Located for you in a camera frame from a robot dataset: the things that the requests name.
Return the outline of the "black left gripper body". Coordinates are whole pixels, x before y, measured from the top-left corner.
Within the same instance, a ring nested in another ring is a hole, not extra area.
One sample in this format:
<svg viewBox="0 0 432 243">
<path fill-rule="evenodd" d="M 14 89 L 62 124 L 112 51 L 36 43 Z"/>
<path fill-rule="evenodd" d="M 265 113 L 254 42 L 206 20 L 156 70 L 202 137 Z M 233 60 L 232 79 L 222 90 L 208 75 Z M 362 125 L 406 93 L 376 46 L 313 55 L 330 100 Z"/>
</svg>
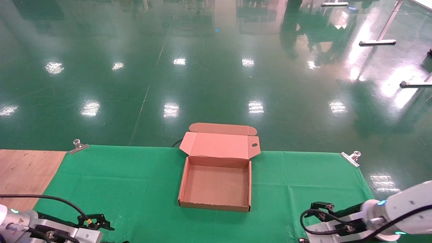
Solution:
<svg viewBox="0 0 432 243">
<path fill-rule="evenodd" d="M 68 225 L 70 227 L 76 227 L 77 226 L 77 224 L 75 224 L 73 222 L 70 222 L 70 221 L 67 221 L 67 220 L 62 220 L 60 218 L 57 218 L 57 217 L 54 217 L 54 216 L 51 216 L 51 215 L 48 215 L 48 214 L 44 214 L 44 213 L 41 213 L 41 212 L 37 212 L 37 216 L 38 216 L 39 219 L 46 219 L 46 220 L 49 220 L 49 221 L 52 221 L 52 222 L 60 223 L 60 224 L 63 224 L 63 225 Z"/>
</svg>

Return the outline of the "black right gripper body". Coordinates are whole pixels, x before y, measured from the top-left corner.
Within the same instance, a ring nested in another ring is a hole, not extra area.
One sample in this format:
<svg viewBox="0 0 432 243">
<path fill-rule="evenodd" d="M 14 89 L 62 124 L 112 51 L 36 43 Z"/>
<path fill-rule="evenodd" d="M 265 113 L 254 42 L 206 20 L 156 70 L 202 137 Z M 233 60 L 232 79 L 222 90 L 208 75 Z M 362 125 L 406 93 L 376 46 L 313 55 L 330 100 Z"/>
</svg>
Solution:
<svg viewBox="0 0 432 243">
<path fill-rule="evenodd" d="M 363 218 L 363 204 L 359 203 L 346 209 L 334 212 L 333 217 L 336 221 L 354 221 Z"/>
</svg>

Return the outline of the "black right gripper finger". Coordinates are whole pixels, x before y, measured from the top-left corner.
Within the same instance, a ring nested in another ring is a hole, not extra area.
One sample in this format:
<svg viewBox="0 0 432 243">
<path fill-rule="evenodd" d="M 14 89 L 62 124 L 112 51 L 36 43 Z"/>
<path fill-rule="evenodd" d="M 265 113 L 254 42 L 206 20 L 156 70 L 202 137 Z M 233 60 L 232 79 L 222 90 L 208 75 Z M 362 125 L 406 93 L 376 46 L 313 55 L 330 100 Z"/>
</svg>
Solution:
<svg viewBox="0 0 432 243">
<path fill-rule="evenodd" d="M 313 202 L 310 205 L 310 209 L 326 209 L 329 214 L 333 214 L 334 204 L 328 202 Z"/>
</svg>

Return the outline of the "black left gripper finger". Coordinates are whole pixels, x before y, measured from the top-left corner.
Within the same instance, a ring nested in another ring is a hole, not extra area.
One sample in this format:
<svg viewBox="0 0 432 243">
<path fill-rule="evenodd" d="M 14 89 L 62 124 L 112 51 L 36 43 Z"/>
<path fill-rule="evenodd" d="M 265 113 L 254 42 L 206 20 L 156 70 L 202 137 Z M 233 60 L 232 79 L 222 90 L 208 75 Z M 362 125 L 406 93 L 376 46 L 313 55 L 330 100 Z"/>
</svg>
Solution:
<svg viewBox="0 0 432 243">
<path fill-rule="evenodd" d="M 114 231 L 111 227 L 111 222 L 106 220 L 104 214 L 88 214 L 87 217 L 79 215 L 77 217 L 78 227 L 86 228 L 91 230 L 105 229 L 108 231 Z"/>
</svg>

